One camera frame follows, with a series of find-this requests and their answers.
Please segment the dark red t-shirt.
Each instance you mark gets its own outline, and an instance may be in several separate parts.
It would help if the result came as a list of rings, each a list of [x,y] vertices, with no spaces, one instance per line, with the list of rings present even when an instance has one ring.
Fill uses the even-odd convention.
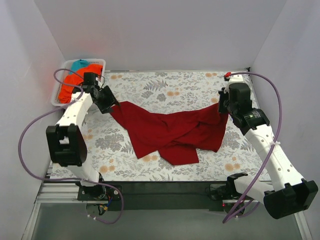
[[[216,153],[222,145],[229,117],[219,113],[218,104],[162,114],[124,101],[112,110],[111,116],[127,130],[137,158],[157,151],[173,166],[198,163],[197,149]]]

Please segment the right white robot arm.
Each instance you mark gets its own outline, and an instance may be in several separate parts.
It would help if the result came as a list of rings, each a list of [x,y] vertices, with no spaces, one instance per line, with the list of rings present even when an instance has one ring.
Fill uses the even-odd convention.
[[[228,222],[242,210],[239,205],[245,197],[263,204],[274,219],[305,211],[319,188],[296,170],[278,142],[282,119],[273,131],[266,114],[252,106],[251,89],[243,75],[243,72],[224,75],[227,84],[219,91],[218,111],[231,116],[233,124],[257,152],[262,165],[255,177],[236,173],[227,178],[227,195],[238,200],[222,222]]]

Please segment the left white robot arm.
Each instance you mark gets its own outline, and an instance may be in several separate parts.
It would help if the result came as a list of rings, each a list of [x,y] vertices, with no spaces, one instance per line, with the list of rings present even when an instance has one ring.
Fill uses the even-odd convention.
[[[79,178],[83,193],[94,200],[102,200],[107,195],[106,187],[101,184],[102,175],[96,171],[89,160],[88,150],[81,133],[86,114],[96,105],[102,114],[110,114],[119,102],[108,86],[102,87],[100,77],[93,72],[83,74],[81,89],[74,87],[70,105],[61,119],[46,129],[50,158],[53,163],[71,171]]]

